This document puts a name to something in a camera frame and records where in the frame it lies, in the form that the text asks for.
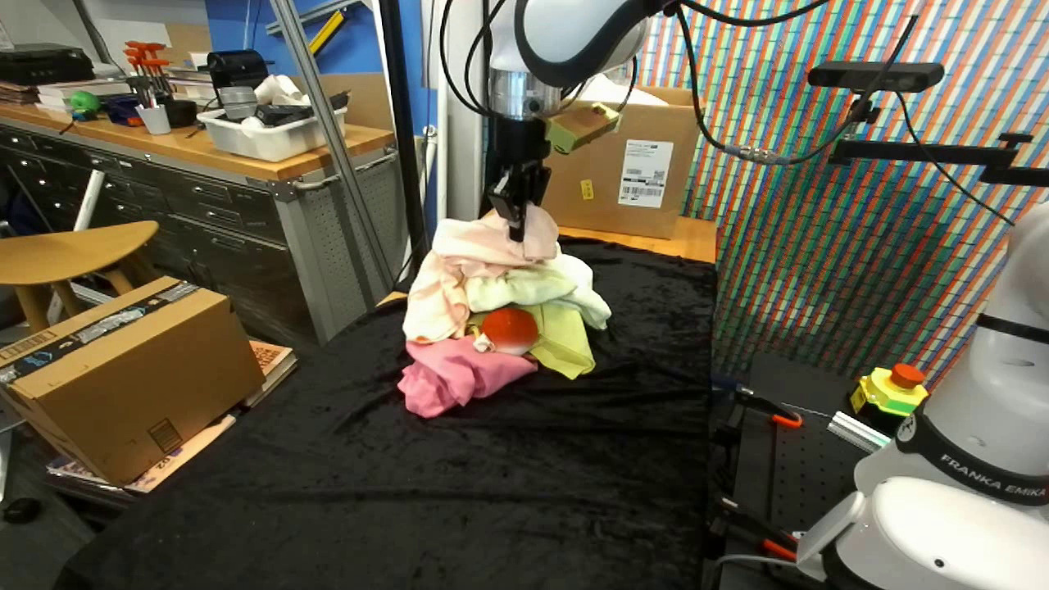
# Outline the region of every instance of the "yellow part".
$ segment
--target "yellow part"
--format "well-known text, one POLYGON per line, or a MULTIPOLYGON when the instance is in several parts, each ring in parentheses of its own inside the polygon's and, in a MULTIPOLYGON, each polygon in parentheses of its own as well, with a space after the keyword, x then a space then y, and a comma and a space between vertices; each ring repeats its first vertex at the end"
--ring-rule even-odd
POLYGON ((865 403, 880 406, 881 412, 893 417, 910 417, 915 406, 929 396, 929 387, 897 387, 893 380, 889 366, 877 366, 859 380, 859 387, 848 396, 853 412, 859 412, 865 403))
POLYGON ((547 371, 578 380, 596 366, 583 314, 573 303, 547 303, 527 308, 537 324, 537 340, 530 345, 530 359, 547 371))
POLYGON ((547 120, 547 146, 559 154, 572 154, 601 134, 613 132, 620 124, 620 114, 610 114, 610 108, 568 108, 559 118, 547 120))
POLYGON ((583 197, 583 199, 594 199, 594 182, 590 182, 590 177, 582 182, 582 197, 583 197))
POLYGON ((320 24, 320 30, 308 41, 308 56, 318 56, 343 24, 349 24, 349 13, 343 13, 343 9, 336 9, 336 13, 320 24))

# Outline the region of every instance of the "metal pole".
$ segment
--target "metal pole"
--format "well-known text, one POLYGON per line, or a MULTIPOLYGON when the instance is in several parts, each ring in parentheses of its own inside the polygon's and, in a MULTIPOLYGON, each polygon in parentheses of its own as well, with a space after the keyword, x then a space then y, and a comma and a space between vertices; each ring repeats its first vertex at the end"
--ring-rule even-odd
MULTIPOLYGON (((356 172, 353 172, 349 146, 341 138, 341 124, 336 120, 336 111, 327 108, 320 71, 318 71, 315 56, 308 53, 308 41, 304 41, 304 30, 299 24, 296 2, 293 0, 268 0, 268 2, 273 2, 273 13, 275 13, 275 24, 281 28, 281 36, 287 36, 287 42, 293 48, 293 60, 296 60, 296 66, 299 66, 299 71, 304 79, 304 93, 308 93, 308 100, 315 105, 320 132, 327 138, 327 152, 330 152, 330 162, 336 162, 336 172, 339 172, 341 194, 343 194, 343 199, 352 199, 353 217, 365 227, 365 242, 367 242, 382 274, 390 281, 390 285, 382 285, 382 289, 394 289, 394 270, 390 270, 390 262, 385 255, 385 247, 382 247, 378 231, 372 223, 372 214, 365 208, 365 190, 361 190, 356 172)), ((336 220, 339 220, 343 236, 353 236, 352 214, 349 214, 349 208, 341 199, 336 208, 336 220)), ((361 279, 356 285, 365 292, 365 303, 372 303, 375 294, 367 289, 367 265, 365 265, 356 247, 353 242, 349 242, 349 247, 352 247, 353 272, 361 279)))
POLYGON ((93 177, 88 177, 87 197, 80 199, 80 210, 75 210, 71 233, 83 233, 83 231, 88 231, 88 227, 93 227, 94 210, 99 210, 101 184, 105 184, 105 172, 93 168, 93 177))
POLYGON ((408 197, 408 236, 413 242, 413 270, 419 272, 423 255, 431 250, 426 242, 426 223, 423 223, 423 197, 419 190, 419 168, 415 168, 415 146, 413 146, 413 105, 408 90, 408 53, 402 53, 402 33, 401 33, 401 8, 396 0, 382 0, 382 28, 385 28, 385 56, 387 56, 387 90, 394 105, 394 124, 396 124, 396 146, 401 146, 401 173, 402 173, 402 197, 408 197))
POLYGON ((94 28, 87 0, 71 0, 71 8, 75 8, 75 13, 80 13, 80 24, 87 28, 87 33, 93 36, 93 45, 94 45, 99 61, 112 61, 112 53, 107 53, 105 41, 101 41, 101 33, 99 33, 99 28, 94 28))
POLYGON ((378 41, 378 45, 382 45, 382 66, 385 66, 385 90, 387 90, 387 111, 390 111, 390 124, 396 124, 396 111, 394 111, 394 90, 390 90, 390 48, 387 48, 387 36, 385 36, 385 8, 382 8, 382 0, 361 0, 365 8, 367 8, 367 13, 372 13, 372 33, 375 33, 375 41, 378 41))

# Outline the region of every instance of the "cable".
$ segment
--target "cable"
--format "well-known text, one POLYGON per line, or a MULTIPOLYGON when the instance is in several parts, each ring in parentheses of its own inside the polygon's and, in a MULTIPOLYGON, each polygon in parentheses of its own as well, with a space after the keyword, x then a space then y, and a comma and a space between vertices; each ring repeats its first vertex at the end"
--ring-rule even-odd
POLYGON ((897 60, 897 53, 908 45, 908 41, 910 41, 910 33, 915 33, 915 24, 917 24, 917 13, 910 13, 908 24, 904 24, 904 30, 897 33, 897 41, 894 41, 894 45, 893 45, 893 53, 889 53, 884 68, 889 68, 889 66, 897 60))
POLYGON ((634 90, 637 90, 637 56, 631 60, 631 83, 627 83, 627 96, 617 111, 627 111, 634 90))
POLYGON ((562 93, 562 105, 559 105, 554 111, 547 111, 547 118, 559 118, 562 111, 568 111, 572 105, 578 105, 582 96, 583 96, 583 90, 586 90, 586 83, 582 83, 582 87, 572 90, 572 93, 562 93))
POLYGON ((494 17, 499 17, 503 8, 505 8, 505 0, 499 0, 499 2, 492 8, 492 13, 485 13, 485 24, 482 24, 482 30, 471 36, 468 53, 467 53, 467 61, 464 61, 467 96, 468 96, 471 105, 480 105, 485 114, 492 114, 490 87, 485 87, 485 93, 482 93, 485 102, 480 102, 480 96, 471 93, 471 77, 468 77, 468 71, 471 71, 471 60, 480 56, 480 45, 492 36, 492 24, 494 24, 494 17))
POLYGON ((750 162, 750 165, 803 165, 803 162, 812 162, 821 156, 826 147, 833 147, 848 128, 853 120, 847 118, 829 140, 818 146, 812 152, 806 154, 798 154, 798 156, 767 156, 767 154, 759 154, 759 152, 747 152, 747 147, 738 147, 738 146, 724 146, 712 134, 702 108, 697 108, 697 71, 694 71, 694 45, 693 45, 693 33, 688 33, 688 20, 684 13, 679 9, 679 28, 683 28, 683 41, 684 41, 684 60, 688 60, 688 77, 693 77, 693 111, 694 111, 694 124, 697 124, 697 134, 721 154, 732 154, 732 156, 742 156, 742 162, 750 162))
POLYGON ((800 9, 776 13, 776 17, 761 17, 761 20, 743 20, 743 17, 717 13, 717 9, 712 9, 712 8, 702 8, 697 0, 683 0, 683 2, 693 8, 693 9, 702 13, 702 17, 717 20, 717 24, 732 24, 732 28, 773 28, 773 24, 788 24, 788 20, 792 20, 792 17, 803 17, 803 13, 818 9, 818 8, 823 8, 826 0, 812 0, 812 2, 800 8, 800 9))
POLYGON ((707 586, 715 590, 721 584, 721 569, 727 565, 754 565, 754 567, 788 567, 788 569, 798 569, 792 560, 779 560, 779 559, 764 559, 764 555, 721 555, 712 567, 712 577, 707 577, 707 586))
POLYGON ((440 33, 437 33, 437 53, 440 53, 440 68, 448 83, 448 93, 471 111, 471 114, 485 114, 482 105, 468 102, 448 68, 448 53, 447 53, 447 36, 448 36, 448 13, 452 13, 452 0, 447 0, 447 9, 440 13, 440 33))
MULTIPOLYGON (((894 93, 894 100, 897 100, 897 108, 904 111, 904 128, 908 128, 910 140, 926 147, 926 140, 920 140, 917 132, 915 132, 910 108, 908 108, 904 96, 894 93)), ((973 205, 976 205, 981 210, 987 210, 990 217, 1003 220, 1007 227, 1016 227, 1007 214, 992 210, 987 199, 981 199, 976 194, 969 194, 968 186, 961 186, 956 177, 955 177, 943 165, 939 165, 939 162, 930 162, 930 165, 939 168, 940 177, 948 177, 948 184, 950 184, 956 194, 965 194, 968 199, 973 199, 973 205)))
POLYGON ((492 41, 492 28, 490 28, 490 33, 485 33, 485 60, 482 60, 485 108, 492 108, 492 48, 494 48, 494 41, 492 41))

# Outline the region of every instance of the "black cloth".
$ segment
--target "black cloth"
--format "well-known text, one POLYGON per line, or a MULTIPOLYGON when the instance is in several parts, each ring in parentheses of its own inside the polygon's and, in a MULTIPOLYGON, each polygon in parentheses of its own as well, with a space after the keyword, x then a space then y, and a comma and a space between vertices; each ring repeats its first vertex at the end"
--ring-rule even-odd
POLYGON ((572 247, 601 366, 415 421, 402 308, 318 355, 68 567, 75 586, 697 586, 715 270, 572 247))

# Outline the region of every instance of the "pink cloth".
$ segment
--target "pink cloth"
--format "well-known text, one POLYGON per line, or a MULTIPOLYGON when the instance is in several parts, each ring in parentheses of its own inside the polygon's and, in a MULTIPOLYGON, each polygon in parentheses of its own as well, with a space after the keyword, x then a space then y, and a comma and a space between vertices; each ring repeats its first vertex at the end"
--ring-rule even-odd
POLYGON ((537 265, 559 254, 559 223, 542 208, 527 208, 525 214, 525 242, 509 236, 509 227, 499 214, 471 223, 442 220, 423 270, 408 292, 408 340, 464 339, 468 323, 467 279, 505 274, 512 265, 537 265))
POLYGON ((452 406, 485 401, 536 371, 527 359, 482 355, 468 339, 440 345, 408 345, 413 363, 402 366, 402 406, 415 417, 440 417, 452 406))

